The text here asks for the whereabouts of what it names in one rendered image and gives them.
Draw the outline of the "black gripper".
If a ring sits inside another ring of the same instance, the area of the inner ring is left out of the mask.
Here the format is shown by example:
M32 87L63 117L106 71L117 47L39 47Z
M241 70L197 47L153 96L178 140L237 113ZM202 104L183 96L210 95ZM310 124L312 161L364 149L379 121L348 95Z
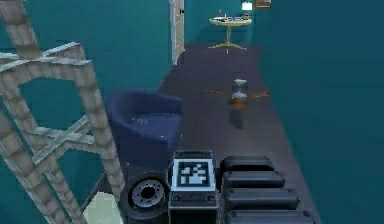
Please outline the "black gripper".
M148 171L130 178L118 202L123 224L168 224L168 195L164 173Z

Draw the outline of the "round beige pedestal table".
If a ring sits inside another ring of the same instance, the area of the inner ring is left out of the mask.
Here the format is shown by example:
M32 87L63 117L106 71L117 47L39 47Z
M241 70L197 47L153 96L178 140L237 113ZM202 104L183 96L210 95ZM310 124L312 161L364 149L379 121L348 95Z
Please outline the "round beige pedestal table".
M244 50L244 47L231 42L232 28L250 25L252 23L251 18L244 19L243 17L229 17L225 15L224 17L212 17L209 19L209 22L213 25L223 26L226 28L226 40L222 43L213 45L212 49L220 47L234 47Z

